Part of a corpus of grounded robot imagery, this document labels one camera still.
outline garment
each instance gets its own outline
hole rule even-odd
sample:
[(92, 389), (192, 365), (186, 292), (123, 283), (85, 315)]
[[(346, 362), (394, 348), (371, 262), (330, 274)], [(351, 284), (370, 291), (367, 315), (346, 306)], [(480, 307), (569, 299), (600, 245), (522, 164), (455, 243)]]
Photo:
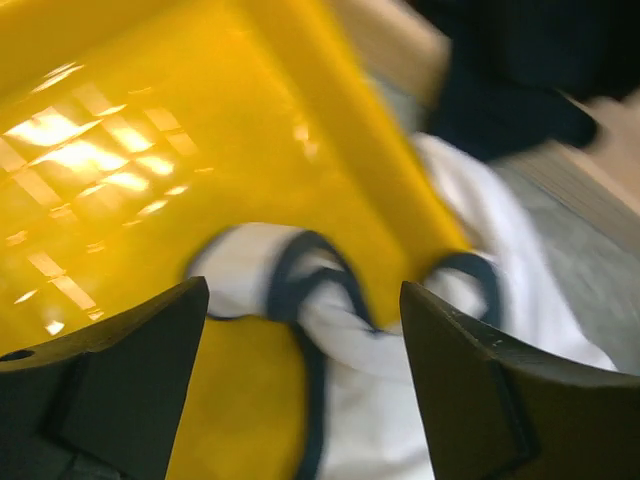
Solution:
[(548, 139), (582, 148), (596, 122), (566, 96), (640, 84), (640, 5), (622, 0), (413, 0), (452, 40), (425, 131), (490, 161)]
[[(526, 342), (613, 369), (582, 335), (499, 178), (441, 140), (419, 136), (416, 146), (476, 248), (425, 272), (427, 288)], [(257, 314), (290, 325), (308, 381), (296, 480), (434, 478), (400, 324), (376, 327), (357, 270), (331, 242), (297, 227), (238, 225), (201, 252), (189, 275), (206, 278), (209, 314), (219, 321)]]

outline gray surface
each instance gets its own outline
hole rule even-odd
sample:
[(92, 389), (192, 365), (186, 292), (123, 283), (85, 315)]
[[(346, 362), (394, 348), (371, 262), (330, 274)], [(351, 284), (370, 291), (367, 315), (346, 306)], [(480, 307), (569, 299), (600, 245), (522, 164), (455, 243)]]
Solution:
[[(409, 95), (375, 81), (402, 127), (425, 114)], [(533, 156), (538, 153), (525, 154)], [(585, 334), (619, 369), (640, 374), (640, 260), (509, 167), (495, 171), (529, 211), (560, 288)]]

